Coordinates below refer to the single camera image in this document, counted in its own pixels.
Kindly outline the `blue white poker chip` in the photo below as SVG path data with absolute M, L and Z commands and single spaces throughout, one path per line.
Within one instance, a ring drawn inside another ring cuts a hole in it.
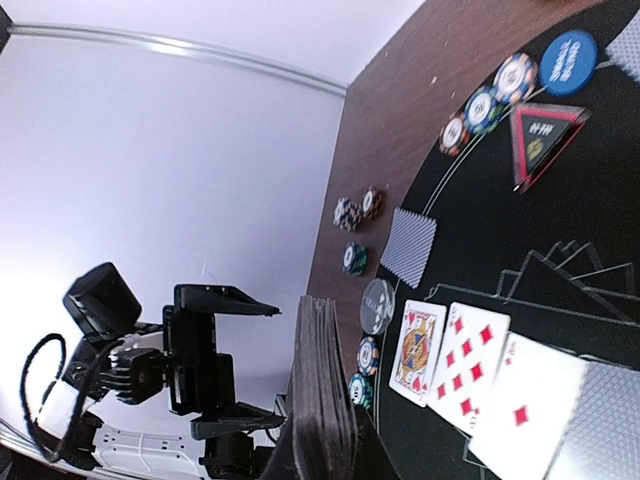
M 529 97 L 536 86 L 537 63 L 526 53 L 517 52 L 504 60 L 493 81 L 496 100 L 513 105 Z

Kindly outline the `jack of hearts card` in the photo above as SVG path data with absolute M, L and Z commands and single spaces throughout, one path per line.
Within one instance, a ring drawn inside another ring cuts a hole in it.
M 446 314 L 441 304 L 405 302 L 388 385 L 421 408 L 427 405 Z

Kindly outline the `clear dealer button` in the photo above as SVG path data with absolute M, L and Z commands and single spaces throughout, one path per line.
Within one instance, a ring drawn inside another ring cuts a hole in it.
M 391 283 L 375 278 L 366 286 L 360 302 L 360 324 L 370 335 L 383 333 L 391 323 L 395 310 L 395 292 Z

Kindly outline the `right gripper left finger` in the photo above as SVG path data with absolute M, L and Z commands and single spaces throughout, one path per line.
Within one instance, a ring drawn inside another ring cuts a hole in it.
M 293 454 L 293 417 L 282 426 L 274 447 L 256 447 L 254 450 L 255 477 L 260 480 L 299 480 Z

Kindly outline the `triangular all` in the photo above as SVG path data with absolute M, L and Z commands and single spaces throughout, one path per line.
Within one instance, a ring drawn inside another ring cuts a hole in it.
M 529 190 L 591 118 L 586 107 L 524 102 L 509 114 L 514 190 Z

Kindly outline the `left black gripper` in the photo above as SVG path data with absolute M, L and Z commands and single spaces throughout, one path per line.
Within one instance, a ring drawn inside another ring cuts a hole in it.
M 162 311 L 162 348 L 119 356 L 119 400 L 139 405 L 168 388 L 173 413 L 201 414 L 191 421 L 195 440 L 281 426 L 284 416 L 235 403 L 233 358 L 217 351 L 217 314 L 272 317 L 281 311 L 233 286 L 176 285 L 173 303 Z

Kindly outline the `blue small blind button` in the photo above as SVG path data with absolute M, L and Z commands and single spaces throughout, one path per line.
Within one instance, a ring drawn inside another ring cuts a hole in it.
M 540 84 L 552 96 L 573 95 L 587 85 L 597 64 L 594 37 L 584 30 L 567 31 L 544 52 L 539 64 Z

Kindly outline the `grey card deck box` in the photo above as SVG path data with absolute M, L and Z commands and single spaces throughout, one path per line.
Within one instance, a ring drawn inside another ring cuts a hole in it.
M 336 304 L 300 298 L 292 369 L 293 453 L 302 479 L 354 477 L 358 426 L 343 371 Z

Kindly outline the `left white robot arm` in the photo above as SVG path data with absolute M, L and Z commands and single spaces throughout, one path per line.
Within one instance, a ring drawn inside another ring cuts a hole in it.
M 254 442 L 283 417 L 237 400 L 233 358 L 216 347 L 219 314 L 274 316 L 276 307 L 231 286 L 182 284 L 158 324 L 130 293 L 100 299 L 74 287 L 64 306 L 82 337 L 31 423 L 38 446 L 82 469 L 157 479 L 256 479 L 272 450 Z M 130 406 L 160 393 L 187 416 L 174 433 L 109 425 L 92 412 L 108 394 Z

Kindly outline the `eight of diamonds card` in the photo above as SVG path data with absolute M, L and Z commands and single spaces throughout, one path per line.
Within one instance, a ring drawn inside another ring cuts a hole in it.
M 509 326 L 506 314 L 450 304 L 427 406 L 468 435 L 478 426 Z

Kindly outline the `card dealt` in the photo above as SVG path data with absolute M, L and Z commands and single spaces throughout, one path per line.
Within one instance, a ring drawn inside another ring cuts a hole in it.
M 438 223 L 416 212 L 395 208 L 380 264 L 417 289 L 433 248 Z
M 606 47 L 611 62 L 639 83 L 639 15 L 636 15 Z

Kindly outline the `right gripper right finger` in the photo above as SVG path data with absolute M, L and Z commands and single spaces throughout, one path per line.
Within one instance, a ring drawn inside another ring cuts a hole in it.
M 377 433 L 367 410 L 350 405 L 350 436 L 352 437 L 352 473 L 354 480 L 397 480 L 399 475 Z

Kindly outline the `ace of diamonds card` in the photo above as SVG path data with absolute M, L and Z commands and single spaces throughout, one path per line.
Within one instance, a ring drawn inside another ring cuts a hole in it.
M 542 479 L 581 392 L 587 362 L 515 332 L 469 450 L 500 479 Z

